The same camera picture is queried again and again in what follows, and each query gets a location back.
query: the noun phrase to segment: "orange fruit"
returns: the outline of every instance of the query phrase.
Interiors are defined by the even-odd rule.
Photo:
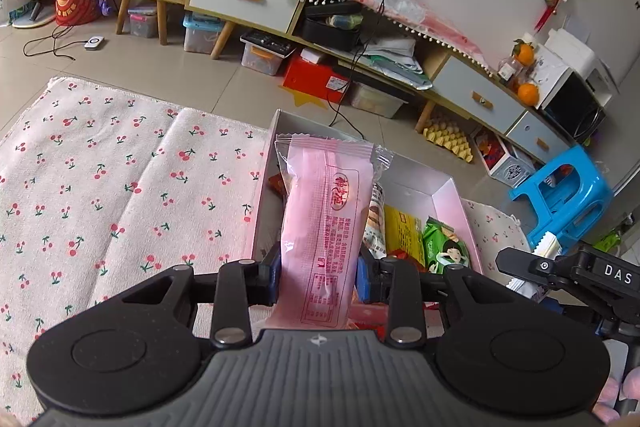
[[[521,99],[523,103],[531,107],[536,105],[540,99],[538,86],[535,86],[534,84],[522,84],[518,88],[518,98]]]
[[[525,68],[528,68],[535,61],[533,46],[530,42],[525,42],[522,39],[518,39],[514,42],[516,45],[513,47],[513,58],[515,58]]]

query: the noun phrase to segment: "metal screw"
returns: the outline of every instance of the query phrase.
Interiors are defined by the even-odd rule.
[[[419,341],[422,338],[422,333],[416,328],[403,326],[392,330],[391,338],[398,344],[409,344]]]
[[[220,344],[239,344],[245,340],[246,335],[240,328],[222,328],[216,331],[213,338]]]

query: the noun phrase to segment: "open cardboard box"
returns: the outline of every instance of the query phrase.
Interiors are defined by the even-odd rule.
[[[254,210],[253,230],[248,234],[244,247],[244,257],[257,261],[261,261],[273,244],[280,240],[284,217],[282,198],[269,186],[269,178],[280,172],[273,144],[278,134],[311,134],[353,140],[353,137],[334,128],[282,110],[276,111],[265,143],[266,163],[262,184],[254,198],[254,209],[257,210]],[[466,244],[473,270],[483,273],[476,242],[451,176],[394,153],[390,167],[378,183],[384,188],[386,204],[419,217],[423,223],[431,216],[453,227]],[[360,311],[365,312],[364,308],[368,307],[363,306]],[[353,313],[350,313],[350,317],[358,320]]]

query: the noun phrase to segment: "yellow star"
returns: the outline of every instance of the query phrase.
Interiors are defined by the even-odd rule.
[[[318,107],[327,109],[326,104],[316,96],[312,96],[311,94],[307,94],[306,92],[296,91],[295,89],[291,89],[290,87],[279,87],[281,89],[284,89],[285,91],[290,92],[293,95],[293,103],[296,104],[296,107],[305,105],[305,103],[313,103]]]

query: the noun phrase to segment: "yellow egg tray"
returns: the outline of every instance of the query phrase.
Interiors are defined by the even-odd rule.
[[[446,118],[427,120],[426,127],[422,134],[425,140],[444,147],[461,160],[467,163],[471,163],[474,160],[469,141],[455,122],[447,120]]]

